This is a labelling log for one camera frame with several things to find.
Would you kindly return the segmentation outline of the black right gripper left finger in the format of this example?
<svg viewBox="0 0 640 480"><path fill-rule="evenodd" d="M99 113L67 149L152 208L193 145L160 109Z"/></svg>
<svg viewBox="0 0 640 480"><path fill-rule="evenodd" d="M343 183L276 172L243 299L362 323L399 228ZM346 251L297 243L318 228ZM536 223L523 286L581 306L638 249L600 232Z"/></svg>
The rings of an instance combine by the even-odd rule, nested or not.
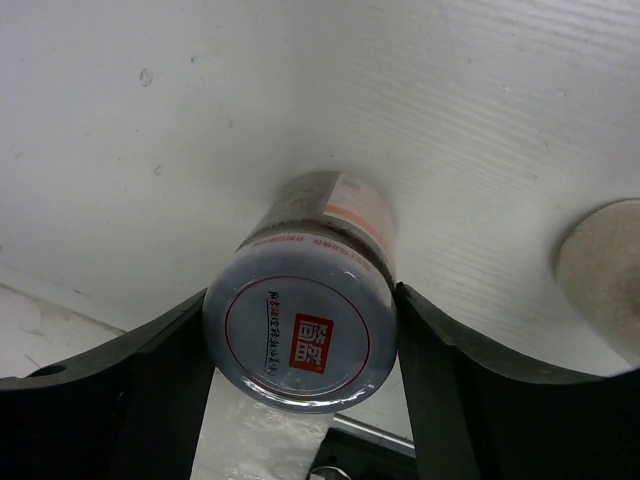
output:
<svg viewBox="0 0 640 480"><path fill-rule="evenodd" d="M26 377L3 378L2 478L190 478L215 371L204 297Z"/></svg>

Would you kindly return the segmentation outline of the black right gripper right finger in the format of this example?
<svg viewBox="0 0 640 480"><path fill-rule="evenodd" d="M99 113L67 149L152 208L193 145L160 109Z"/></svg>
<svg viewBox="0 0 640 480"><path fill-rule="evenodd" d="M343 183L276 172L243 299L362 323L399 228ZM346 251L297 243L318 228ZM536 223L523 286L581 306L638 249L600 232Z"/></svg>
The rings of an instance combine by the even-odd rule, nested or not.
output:
<svg viewBox="0 0 640 480"><path fill-rule="evenodd" d="M552 365L454 320L406 284L398 353L423 479L635 479L639 374Z"/></svg>

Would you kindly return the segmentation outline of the silver-lid small jar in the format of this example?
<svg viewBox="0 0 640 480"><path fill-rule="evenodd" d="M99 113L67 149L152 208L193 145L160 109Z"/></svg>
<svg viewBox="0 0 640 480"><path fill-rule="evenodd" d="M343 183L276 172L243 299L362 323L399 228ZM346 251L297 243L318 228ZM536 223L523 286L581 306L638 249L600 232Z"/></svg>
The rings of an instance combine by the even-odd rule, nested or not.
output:
<svg viewBox="0 0 640 480"><path fill-rule="evenodd" d="M285 411L336 413L371 397L396 359L394 243L390 206L367 180L290 180L205 295L216 367Z"/></svg>

